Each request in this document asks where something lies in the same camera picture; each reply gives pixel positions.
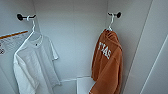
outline coat hook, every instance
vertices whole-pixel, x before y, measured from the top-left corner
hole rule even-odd
[[[117,18],[121,17],[121,12],[118,12],[117,14],[114,14],[114,16],[117,16]]]
[[[21,14],[17,14],[17,18],[18,18],[20,21],[22,21],[23,18],[27,18],[27,17],[23,17]]]

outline wire hanger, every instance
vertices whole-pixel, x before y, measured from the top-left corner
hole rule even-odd
[[[113,30],[113,29],[111,28],[111,25],[112,25],[112,23],[113,23],[113,20],[114,20],[114,14],[112,13],[112,14],[111,14],[111,23],[110,23],[109,27],[107,28],[107,30],[110,30],[110,31]]]

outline orange hoodie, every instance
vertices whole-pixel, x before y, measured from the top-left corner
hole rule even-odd
[[[122,78],[122,49],[114,31],[104,30],[96,44],[92,76],[96,83],[89,94],[119,94]]]

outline garment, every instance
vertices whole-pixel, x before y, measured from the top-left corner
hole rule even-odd
[[[14,74],[20,94],[53,94],[52,87],[60,84],[52,62],[57,58],[48,37],[25,40],[14,54]]]
[[[100,35],[92,61],[92,76],[96,83],[89,94],[119,94],[122,78],[122,48],[114,31]]]

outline white wall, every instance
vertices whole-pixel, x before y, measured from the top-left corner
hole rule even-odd
[[[34,15],[32,0],[1,0],[0,1],[0,36],[28,30],[31,32],[32,21],[19,21],[16,16]],[[19,45],[11,51],[0,54],[0,94],[18,94],[18,87],[13,73],[13,55]]]
[[[91,76],[94,48],[105,29],[107,0],[34,0],[34,4],[40,30],[59,55],[55,69],[62,88],[56,87],[55,93],[63,94],[64,83],[70,81],[66,88],[70,94],[76,90],[77,77]]]
[[[123,49],[124,73],[122,90],[136,54],[151,3],[152,0],[109,0],[108,2],[108,12],[118,13],[120,11],[122,13],[122,16],[119,19],[115,18],[112,24],[112,28],[117,33]]]
[[[168,89],[168,36],[158,54],[140,94],[167,94]]]
[[[124,94],[140,94],[147,80],[147,77],[152,69],[152,66],[157,60],[157,57],[162,58],[162,60],[166,59],[166,57],[165,58],[160,57],[159,52],[168,34],[167,3],[168,3],[167,0],[153,0],[152,2],[151,8],[144,26],[144,30],[137,48],[137,52],[133,61],[133,65],[129,73],[127,84],[125,86]],[[158,62],[160,64],[163,63],[162,60],[160,59],[158,60],[159,61],[157,61],[157,63]],[[142,92],[142,94],[154,94],[154,93],[146,93],[146,89],[145,89],[145,91]]]

